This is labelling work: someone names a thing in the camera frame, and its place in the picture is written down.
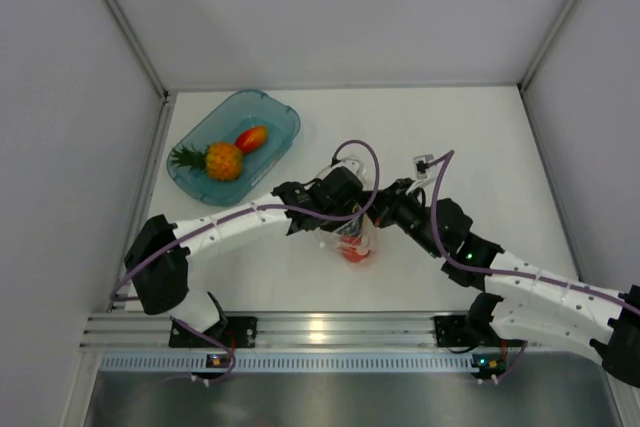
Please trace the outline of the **clear zip top bag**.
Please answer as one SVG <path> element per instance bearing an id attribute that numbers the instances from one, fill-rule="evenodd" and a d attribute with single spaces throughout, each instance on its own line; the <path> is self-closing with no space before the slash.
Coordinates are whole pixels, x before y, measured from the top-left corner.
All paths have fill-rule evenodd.
<path id="1" fill-rule="evenodd" d="M 373 186 L 365 163 L 357 155 L 339 157 L 336 167 L 340 166 L 349 169 L 365 189 Z M 315 235 L 321 248 L 339 255 L 353 269 L 366 268 L 377 251 L 376 230 L 365 214 L 329 231 L 318 230 Z"/>

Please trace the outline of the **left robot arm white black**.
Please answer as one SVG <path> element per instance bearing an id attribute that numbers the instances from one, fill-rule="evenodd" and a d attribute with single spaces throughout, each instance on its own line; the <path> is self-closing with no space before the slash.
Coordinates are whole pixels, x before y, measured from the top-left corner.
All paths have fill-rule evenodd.
<path id="1" fill-rule="evenodd" d="M 253 202 L 217 215 L 171 222 L 156 215 L 145 222 L 125 255 L 142 311 L 148 316 L 169 314 L 191 327 L 204 346 L 219 344 L 226 320 L 215 296 L 189 285 L 189 274 L 211 267 L 213 259 L 267 237 L 298 232 L 331 231 L 344 217 L 359 211 L 364 191 L 362 167 L 343 160 L 304 184 L 285 182 Z"/>

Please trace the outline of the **fake red yellow mango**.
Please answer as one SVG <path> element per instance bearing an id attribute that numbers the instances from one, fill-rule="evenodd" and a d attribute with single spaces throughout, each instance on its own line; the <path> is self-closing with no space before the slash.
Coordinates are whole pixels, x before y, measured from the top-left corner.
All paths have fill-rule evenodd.
<path id="1" fill-rule="evenodd" d="M 243 155 L 253 153 L 260 149 L 268 140 L 269 131 L 265 125 L 252 127 L 240 134 L 234 145 Z"/>

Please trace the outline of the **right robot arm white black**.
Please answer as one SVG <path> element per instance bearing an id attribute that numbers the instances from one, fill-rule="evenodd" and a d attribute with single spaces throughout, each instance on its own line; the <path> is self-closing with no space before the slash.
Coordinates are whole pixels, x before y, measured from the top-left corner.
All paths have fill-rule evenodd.
<path id="1" fill-rule="evenodd" d="M 619 381 L 639 384 L 639 288 L 599 288 L 555 275 L 475 235 L 472 220 L 453 200 L 428 206 L 400 179 L 363 197 L 379 228 L 399 227 L 434 258 L 448 278 L 479 294 L 466 316 L 468 335 L 566 350 L 600 365 Z"/>

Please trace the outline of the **fake red apple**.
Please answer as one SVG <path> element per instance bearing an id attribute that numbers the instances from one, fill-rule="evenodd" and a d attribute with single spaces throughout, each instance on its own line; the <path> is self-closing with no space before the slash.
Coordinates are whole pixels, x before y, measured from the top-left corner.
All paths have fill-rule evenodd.
<path id="1" fill-rule="evenodd" d="M 375 253 L 371 237 L 367 234 L 341 236 L 338 251 L 351 264 L 364 264 Z"/>

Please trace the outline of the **fake pineapple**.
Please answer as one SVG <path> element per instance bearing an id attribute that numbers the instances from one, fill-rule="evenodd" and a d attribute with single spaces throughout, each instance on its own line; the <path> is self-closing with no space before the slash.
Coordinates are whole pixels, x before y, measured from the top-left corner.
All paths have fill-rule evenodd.
<path id="1" fill-rule="evenodd" d="M 244 166 L 244 155 L 235 145 L 216 142 L 204 150 L 178 146 L 169 155 L 169 163 L 190 172 L 201 172 L 210 179 L 228 182 L 237 179 Z"/>

